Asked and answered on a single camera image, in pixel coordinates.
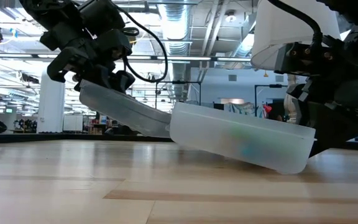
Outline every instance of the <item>translucent plastic container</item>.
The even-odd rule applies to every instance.
[[[170,136],[191,147],[277,170],[301,172],[314,142],[313,128],[176,103]]]
[[[171,115],[144,105],[128,95],[82,80],[80,101],[145,136],[170,137]]]

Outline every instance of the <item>wooden table surface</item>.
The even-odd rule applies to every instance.
[[[280,175],[173,143],[0,144],[0,223],[358,223],[358,151]]]

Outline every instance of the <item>ceiling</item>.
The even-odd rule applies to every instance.
[[[208,40],[208,43],[213,43],[211,47],[211,55],[230,55],[230,52],[235,51],[242,43],[246,45],[249,50],[252,48],[254,37],[252,34],[244,33],[242,30],[246,15],[253,13],[256,10],[256,4],[258,0],[233,0],[229,1],[225,11],[222,11],[222,1],[219,2],[216,16],[211,16],[211,9],[213,8],[213,0],[187,0],[186,2],[191,7],[189,18],[189,33],[183,40],[176,40],[188,44],[188,54],[184,56],[202,56],[202,48],[204,37],[206,36],[207,26],[209,20],[214,20],[213,30],[218,29],[216,41]],[[113,1],[120,6],[144,6],[142,1]],[[170,2],[169,0],[160,1],[148,1],[149,8],[158,10],[159,4],[156,2]],[[234,10],[236,20],[228,22],[223,17],[222,23],[217,28],[217,23],[220,14],[225,14],[228,10]],[[160,15],[155,13],[131,13],[131,15],[139,21],[142,25],[148,27],[152,32],[158,35],[165,45],[167,46],[171,40],[164,38],[169,33],[177,32],[175,27],[162,27],[163,21]],[[125,21],[129,21],[125,15],[122,15]],[[133,23],[128,23],[127,26],[134,26]],[[0,28],[3,35],[3,41],[0,43],[0,54],[6,53],[23,53],[23,54],[58,54],[58,51],[51,52],[48,48],[43,46],[38,40],[43,34],[45,29],[35,22],[22,8],[18,0],[6,0],[0,3]],[[133,46],[132,55],[162,55],[161,48],[157,45],[155,40],[152,40],[148,34],[141,31],[137,37],[137,42]],[[39,84],[33,84],[23,82],[21,80],[21,73],[30,75],[40,82],[42,71],[44,71],[52,59],[50,58],[34,58],[34,59],[22,59],[0,58],[0,96],[1,98],[7,98],[11,91],[12,96],[20,93],[22,96],[26,96],[26,100],[22,100],[23,104],[27,106],[37,107],[37,100],[39,98]],[[190,77],[192,80],[196,80],[199,74],[200,68],[197,63],[194,68],[194,63],[191,63],[193,68],[189,69]],[[164,64],[161,62],[131,62],[134,69],[144,77],[148,74],[161,75]],[[117,70],[123,69],[121,62],[117,63]],[[249,69],[240,70],[226,70],[224,68],[215,68],[209,66],[206,72],[204,82],[207,85],[222,84],[225,85],[255,85],[255,84],[271,84],[275,83],[275,75],[271,74],[269,77],[264,77],[264,71],[255,72]],[[170,76],[172,77],[173,67],[170,65]],[[228,82],[227,76],[230,74],[237,75],[236,82]],[[81,105],[78,101],[78,93],[73,91],[75,83],[72,82],[71,77],[73,74],[69,74],[66,77],[66,113],[72,113],[73,111],[82,111],[83,113],[89,113],[89,110]],[[170,111],[175,101],[172,98],[171,84],[158,84],[158,89],[162,90],[162,94],[158,96],[157,108],[164,111]],[[132,90],[128,91],[128,94],[136,94],[139,101],[144,102],[149,106],[156,107],[155,99],[155,85],[145,83],[141,80],[136,80],[132,86]]]

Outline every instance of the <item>ceiling duct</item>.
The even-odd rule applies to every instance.
[[[185,40],[189,32],[189,18],[191,7],[186,4],[161,4],[158,5],[162,17],[163,36],[168,40]],[[189,46],[185,42],[168,42],[165,44],[167,53],[172,56],[187,56]],[[188,64],[172,64],[172,81],[189,81],[190,69]],[[176,100],[186,100],[188,85],[172,85],[173,97]]]
[[[249,32],[255,26],[256,14],[257,13],[254,12],[252,14],[249,14],[246,17],[246,20],[242,24],[242,28],[241,28],[242,29],[241,34],[242,34],[243,41],[236,47],[236,50],[233,51],[233,53],[230,55],[230,57],[244,58],[251,51],[252,46],[246,44],[246,42],[247,42],[247,36],[248,36]],[[246,67],[248,67],[248,66],[242,62],[226,62],[223,65],[223,68],[229,69],[229,70],[232,70],[235,68],[242,69],[242,68],[246,68]]]

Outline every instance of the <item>plastic bin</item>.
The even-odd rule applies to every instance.
[[[277,170],[301,172],[314,142],[313,128],[176,103],[170,136],[179,145]]]
[[[116,90],[82,80],[80,102],[145,136],[170,137],[170,114],[144,105]]]

